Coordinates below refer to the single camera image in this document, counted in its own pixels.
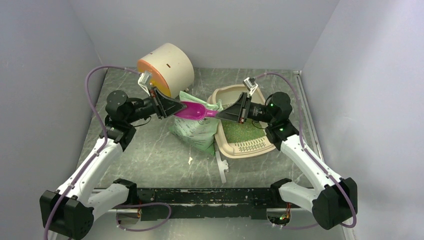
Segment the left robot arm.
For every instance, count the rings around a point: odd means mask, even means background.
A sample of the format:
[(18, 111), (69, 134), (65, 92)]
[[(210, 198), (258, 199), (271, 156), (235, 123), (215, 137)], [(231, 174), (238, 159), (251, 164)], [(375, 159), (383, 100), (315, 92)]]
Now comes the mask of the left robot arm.
[(103, 193), (93, 195), (92, 191), (130, 145), (137, 131), (134, 122), (153, 115), (165, 119), (186, 108), (157, 87), (151, 88), (145, 99), (128, 97), (122, 90), (112, 91), (106, 98), (107, 115), (100, 121), (101, 133), (90, 154), (63, 184), (55, 191), (46, 190), (39, 199), (43, 238), (48, 239), (52, 231), (81, 240), (95, 220), (114, 207), (138, 207), (141, 200), (137, 185), (129, 180), (117, 179)]

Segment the green cat litter bag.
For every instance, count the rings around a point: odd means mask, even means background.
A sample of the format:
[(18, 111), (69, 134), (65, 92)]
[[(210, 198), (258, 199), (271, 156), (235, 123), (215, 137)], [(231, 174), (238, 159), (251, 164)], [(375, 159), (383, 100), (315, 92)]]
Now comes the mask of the green cat litter bag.
[[(181, 101), (199, 103), (205, 106), (206, 109), (212, 111), (222, 111), (222, 101), (219, 100), (215, 104), (209, 104), (206, 101), (192, 96), (184, 91), (179, 93), (179, 99)], [(198, 150), (215, 155), (214, 147), (214, 135), (217, 132), (218, 123), (220, 121), (217, 118), (206, 117), (202, 120), (189, 120), (176, 117), (173, 125), (168, 129), (169, 131), (179, 137), (185, 143), (190, 146), (197, 148)]]

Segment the magenta litter scoop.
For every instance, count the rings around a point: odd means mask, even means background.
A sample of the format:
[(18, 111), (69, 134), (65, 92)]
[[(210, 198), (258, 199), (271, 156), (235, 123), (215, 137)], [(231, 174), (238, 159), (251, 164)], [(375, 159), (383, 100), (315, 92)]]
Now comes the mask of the magenta litter scoop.
[(205, 118), (214, 118), (219, 113), (217, 110), (207, 109), (198, 102), (182, 101), (181, 103), (185, 104), (186, 108), (174, 115), (182, 119), (200, 121)]

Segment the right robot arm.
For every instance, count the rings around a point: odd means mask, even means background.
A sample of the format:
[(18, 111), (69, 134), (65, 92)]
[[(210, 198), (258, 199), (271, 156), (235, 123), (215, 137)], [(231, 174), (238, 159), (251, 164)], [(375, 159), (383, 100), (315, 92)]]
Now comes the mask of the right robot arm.
[(357, 223), (358, 186), (331, 170), (306, 144), (302, 130), (289, 116), (293, 108), (287, 93), (275, 92), (264, 104), (254, 103), (246, 92), (215, 116), (220, 120), (243, 124), (247, 120), (266, 123), (265, 135), (277, 150), (289, 157), (311, 183), (307, 188), (284, 179), (272, 186), (270, 202), (275, 207), (285, 203), (301, 207), (325, 230), (342, 225), (353, 228)]

